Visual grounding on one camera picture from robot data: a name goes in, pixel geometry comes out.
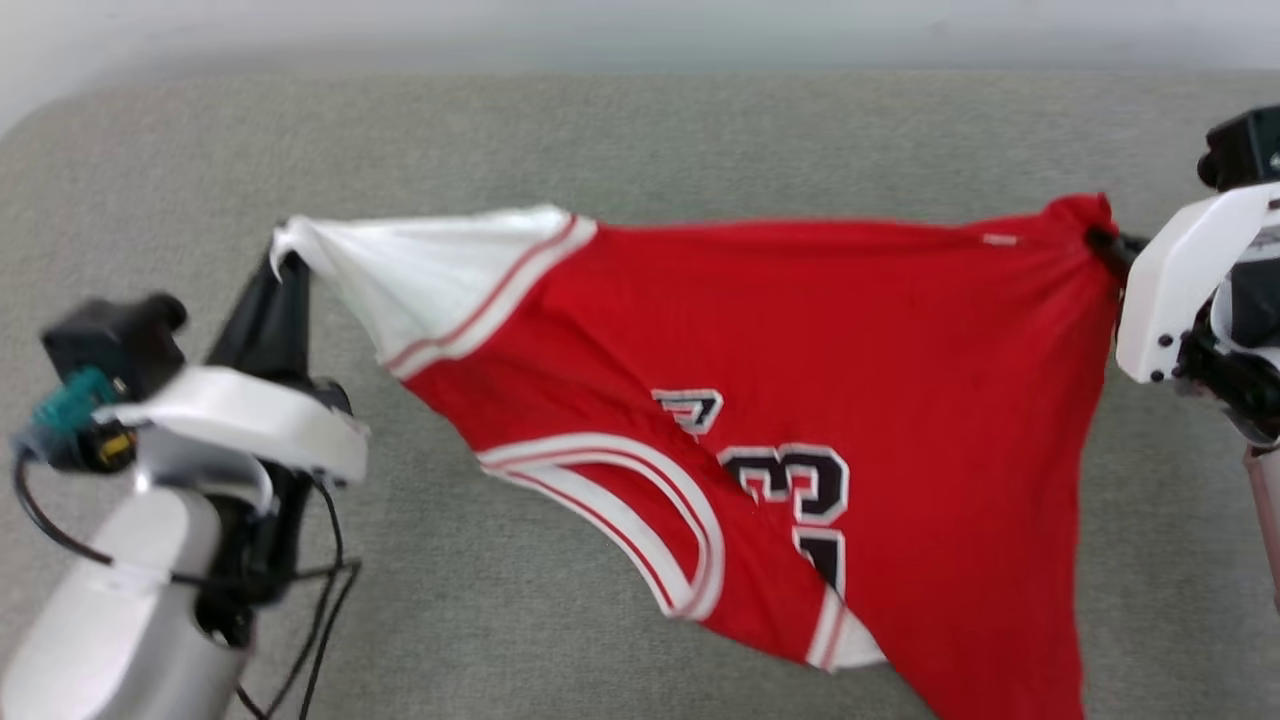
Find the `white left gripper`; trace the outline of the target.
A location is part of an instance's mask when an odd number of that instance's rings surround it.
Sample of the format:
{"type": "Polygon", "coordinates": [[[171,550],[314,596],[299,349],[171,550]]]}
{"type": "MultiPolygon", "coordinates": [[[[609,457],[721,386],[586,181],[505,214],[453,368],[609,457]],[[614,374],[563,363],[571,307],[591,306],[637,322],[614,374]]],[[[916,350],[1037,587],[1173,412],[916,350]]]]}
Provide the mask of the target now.
{"type": "Polygon", "coordinates": [[[205,357],[210,366],[186,366],[143,401],[96,410],[96,420],[134,430],[150,475],[236,478],[264,489],[273,464],[340,484],[366,479],[369,428],[338,384],[241,373],[308,377],[310,269],[297,255],[276,269],[279,277],[268,255],[259,259],[205,357]]]}

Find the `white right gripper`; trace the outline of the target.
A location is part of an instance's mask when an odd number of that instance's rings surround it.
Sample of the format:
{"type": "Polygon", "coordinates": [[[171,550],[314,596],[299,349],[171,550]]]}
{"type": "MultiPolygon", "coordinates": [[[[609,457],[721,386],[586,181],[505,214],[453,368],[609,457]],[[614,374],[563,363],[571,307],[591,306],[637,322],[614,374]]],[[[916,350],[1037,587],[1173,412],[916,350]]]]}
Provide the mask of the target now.
{"type": "Polygon", "coordinates": [[[1178,342],[1192,329],[1231,269],[1280,258],[1280,243],[1257,249],[1280,229],[1280,183],[1230,190],[1190,202],[1149,238],[1089,228],[1085,243],[1125,290],[1115,357],[1138,383],[1170,378],[1178,342]]]}

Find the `red and white basketball jersey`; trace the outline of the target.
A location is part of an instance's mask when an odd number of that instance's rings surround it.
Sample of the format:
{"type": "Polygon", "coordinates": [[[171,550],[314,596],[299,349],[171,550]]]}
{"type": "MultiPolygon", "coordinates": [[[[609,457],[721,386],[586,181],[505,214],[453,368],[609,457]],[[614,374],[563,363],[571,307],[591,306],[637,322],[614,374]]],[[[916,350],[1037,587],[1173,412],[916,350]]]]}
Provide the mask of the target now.
{"type": "Polygon", "coordinates": [[[289,219],[378,361],[660,611],[942,720],[1084,720],[1082,452],[1102,195],[966,225],[617,225],[556,206],[289,219]]]}

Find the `grey fabric sofa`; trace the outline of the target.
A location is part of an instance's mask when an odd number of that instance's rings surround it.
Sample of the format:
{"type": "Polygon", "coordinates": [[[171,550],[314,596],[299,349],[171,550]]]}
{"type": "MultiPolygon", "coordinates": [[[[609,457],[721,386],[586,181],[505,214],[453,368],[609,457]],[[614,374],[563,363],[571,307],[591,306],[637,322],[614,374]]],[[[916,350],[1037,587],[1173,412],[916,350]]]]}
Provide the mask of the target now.
{"type": "MultiPolygon", "coordinates": [[[[1103,191],[1148,234],[1202,199],[1204,132],[1280,70],[228,79],[60,102],[0,142],[0,673],[68,557],[8,436],[52,386],[41,327],[88,295],[189,310],[200,356],[273,225],[554,202],[621,223],[964,222],[1103,191]]],[[[372,429],[340,495],[365,561],[308,720],[931,720],[886,667],[828,675],[662,618],[631,562],[480,474],[326,290],[312,368],[372,429]]],[[[1089,720],[1280,720],[1280,616],[1244,446],[1111,373],[1082,478],[1089,720]]]]}

